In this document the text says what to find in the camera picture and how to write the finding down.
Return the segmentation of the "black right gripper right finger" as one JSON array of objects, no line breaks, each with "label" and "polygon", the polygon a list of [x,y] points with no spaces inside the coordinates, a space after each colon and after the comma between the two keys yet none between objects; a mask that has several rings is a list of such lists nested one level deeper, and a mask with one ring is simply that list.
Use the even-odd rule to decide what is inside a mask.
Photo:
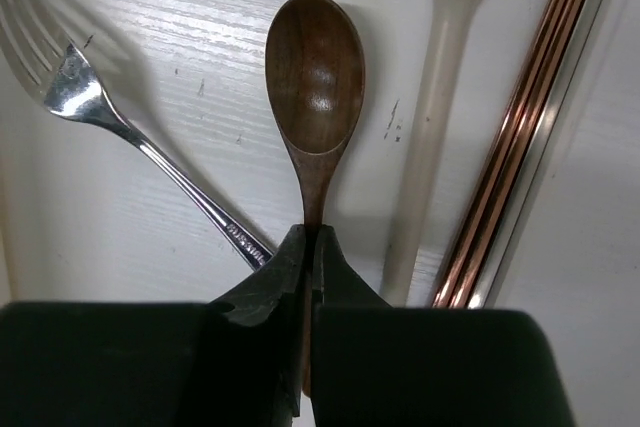
[{"label": "black right gripper right finger", "polygon": [[334,228],[320,229],[314,253],[311,400],[318,426],[391,426],[391,313],[348,264]]}]

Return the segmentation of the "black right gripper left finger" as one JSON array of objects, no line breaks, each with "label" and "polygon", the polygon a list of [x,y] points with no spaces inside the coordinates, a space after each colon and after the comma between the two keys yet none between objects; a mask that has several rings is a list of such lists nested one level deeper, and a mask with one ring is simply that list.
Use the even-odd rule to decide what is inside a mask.
[{"label": "black right gripper left finger", "polygon": [[202,426],[288,426],[300,413],[306,232],[208,304],[197,357]]}]

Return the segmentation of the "dark wooden spoon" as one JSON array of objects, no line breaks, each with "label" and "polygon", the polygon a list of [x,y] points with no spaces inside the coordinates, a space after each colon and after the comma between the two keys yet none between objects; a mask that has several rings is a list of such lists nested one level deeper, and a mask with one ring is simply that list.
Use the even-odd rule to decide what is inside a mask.
[{"label": "dark wooden spoon", "polygon": [[269,28],[265,80],[303,210],[305,276],[301,387],[312,394],[317,265],[329,187],[358,123],[366,63],[359,33],[334,0],[288,0]]}]

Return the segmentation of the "large silver fork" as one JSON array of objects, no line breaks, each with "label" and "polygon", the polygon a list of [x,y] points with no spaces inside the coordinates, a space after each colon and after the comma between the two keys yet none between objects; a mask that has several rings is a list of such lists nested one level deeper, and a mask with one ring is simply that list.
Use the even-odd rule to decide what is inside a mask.
[{"label": "large silver fork", "polygon": [[99,74],[44,0],[1,0],[1,51],[36,104],[57,118],[103,128],[138,149],[201,209],[252,269],[273,257],[271,249],[114,106]]}]

